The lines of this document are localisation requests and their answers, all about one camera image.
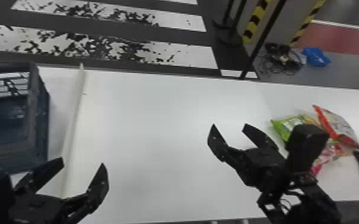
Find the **metal stand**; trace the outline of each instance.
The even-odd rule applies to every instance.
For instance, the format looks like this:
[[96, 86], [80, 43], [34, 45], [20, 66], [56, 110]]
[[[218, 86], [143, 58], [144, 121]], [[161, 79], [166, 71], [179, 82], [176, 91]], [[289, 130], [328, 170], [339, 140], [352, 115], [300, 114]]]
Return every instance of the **metal stand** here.
[[267, 26], [263, 30], [262, 36], [260, 37], [258, 43], [256, 44], [255, 49], [253, 49], [252, 54], [250, 55], [249, 61], [247, 62], [245, 69], [242, 71], [241, 76], [239, 76], [239, 79], [241, 79], [241, 80], [245, 79], [249, 69], [253, 65], [253, 62], [256, 59], [256, 57], [258, 56], [260, 49], [262, 48], [264, 42], [266, 41], [266, 38], [267, 38], [271, 28], [273, 28], [273, 25], [276, 22], [278, 16], [280, 15], [286, 2], [287, 2], [287, 0], [279, 0], [276, 8], [274, 9], [274, 12], [273, 12], [271, 18], [269, 19], [269, 21], [267, 23]]
[[213, 25], [219, 29], [229, 29], [231, 25], [228, 23], [228, 18], [230, 17], [231, 9], [233, 8], [234, 0], [229, 0], [227, 9], [225, 10], [223, 18], [213, 19]]
[[217, 37], [223, 44], [227, 46], [237, 46], [242, 43], [241, 37], [237, 34], [237, 26], [239, 20], [241, 19], [241, 15], [243, 9], [245, 8], [245, 5], [246, 5], [246, 0], [241, 0], [241, 3], [239, 4], [239, 8], [235, 16], [233, 25], [231, 26], [231, 29], [222, 30], [218, 32]]

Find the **yellow and black striped pole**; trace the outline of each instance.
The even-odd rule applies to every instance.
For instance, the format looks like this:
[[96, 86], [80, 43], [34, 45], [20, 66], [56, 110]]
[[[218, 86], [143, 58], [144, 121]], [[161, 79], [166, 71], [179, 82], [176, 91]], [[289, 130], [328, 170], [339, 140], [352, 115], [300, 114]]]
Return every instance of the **yellow and black striped pole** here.
[[250, 43], [253, 37], [253, 34], [257, 31], [258, 26], [264, 15], [266, 14], [266, 9], [272, 0], [260, 0], [250, 18], [250, 21], [247, 24], [246, 30], [243, 33], [243, 42]]
[[301, 36], [304, 34], [305, 29], [309, 26], [310, 22], [312, 22], [312, 20], [314, 19], [314, 17], [316, 16], [316, 14], [320, 10], [320, 8], [324, 5], [325, 2], [326, 2], [326, 0], [318, 0], [316, 2], [316, 4], [313, 7], [312, 12], [309, 14], [308, 17], [306, 17], [302, 27], [296, 32], [296, 34], [293, 37], [289, 46], [291, 46], [291, 47], [295, 46], [295, 44], [297, 43], [299, 38], [301, 38]]

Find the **gray floor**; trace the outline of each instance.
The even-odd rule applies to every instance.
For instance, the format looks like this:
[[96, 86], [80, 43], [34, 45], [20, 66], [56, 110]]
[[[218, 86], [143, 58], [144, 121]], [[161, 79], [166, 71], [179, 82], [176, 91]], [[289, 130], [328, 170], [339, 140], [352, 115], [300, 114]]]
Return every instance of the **gray floor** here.
[[[248, 52], [251, 52], [253, 47], [253, 45], [246, 45]], [[325, 55], [332, 61], [328, 66], [305, 65], [293, 76], [284, 73], [264, 73], [259, 69], [259, 64], [263, 58], [256, 58], [253, 65], [262, 82], [359, 89], [359, 55], [331, 52], [325, 52]]]
[[[337, 206], [342, 215], [343, 224], [359, 224], [359, 201], [337, 202]], [[206, 222], [175, 222], [170, 224], [271, 224], [267, 218], [259, 219], [234, 219], [218, 220]]]
[[315, 19], [359, 26], [359, 0], [327, 0]]

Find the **snack bag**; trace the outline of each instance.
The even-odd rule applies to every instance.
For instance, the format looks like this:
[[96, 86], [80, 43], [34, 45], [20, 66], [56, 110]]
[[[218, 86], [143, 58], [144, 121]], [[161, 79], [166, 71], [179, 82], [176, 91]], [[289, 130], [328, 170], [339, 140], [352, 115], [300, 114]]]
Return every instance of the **snack bag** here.
[[338, 114], [313, 105], [318, 114], [318, 119], [324, 129], [330, 134], [330, 137], [346, 146], [359, 149], [358, 138], [352, 127], [346, 120]]
[[326, 147], [323, 149], [323, 152], [321, 152], [320, 156], [318, 156], [318, 158], [313, 162], [311, 172], [314, 176], [318, 175], [324, 164], [330, 163], [339, 158], [339, 156], [337, 155], [336, 145], [337, 142], [332, 139], [327, 141]]
[[353, 152], [356, 150], [356, 148], [350, 147], [349, 145], [345, 145], [340, 142], [336, 142], [334, 144], [334, 147], [335, 147], [335, 153], [337, 154], [337, 157], [353, 155]]
[[270, 122], [273, 124], [274, 129], [281, 135], [285, 142], [288, 141], [289, 136], [291, 135], [291, 131], [296, 125], [313, 124], [319, 126], [314, 119], [310, 118], [306, 114], [289, 117], [288, 119], [284, 120], [270, 120]]

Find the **white table surface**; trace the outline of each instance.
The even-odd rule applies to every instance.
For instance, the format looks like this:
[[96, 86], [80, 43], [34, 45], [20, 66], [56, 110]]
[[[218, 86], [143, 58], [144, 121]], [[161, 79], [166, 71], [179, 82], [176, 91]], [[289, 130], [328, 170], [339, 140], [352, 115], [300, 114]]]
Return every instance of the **white table surface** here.
[[[80, 95], [78, 96], [78, 89], [81, 88], [81, 84], [78, 81], [81, 74], [79, 67], [62, 69], [39, 66], [38, 68], [39, 75], [50, 95], [48, 157], [54, 159], [62, 155], [69, 120], [75, 113], [75, 104], [77, 98], [80, 97]], [[13, 184], [17, 183], [25, 174], [12, 175]], [[59, 196], [63, 182], [63, 178], [56, 176], [39, 193]]]
[[[262, 217], [259, 192], [211, 153], [209, 129], [215, 123], [229, 145], [249, 148], [241, 133], [249, 123], [282, 146], [270, 119], [311, 113], [311, 104], [344, 116], [359, 136], [359, 91], [88, 71], [63, 195], [83, 193], [104, 162], [110, 192], [83, 224]], [[334, 200], [359, 200], [353, 158], [319, 180]]]

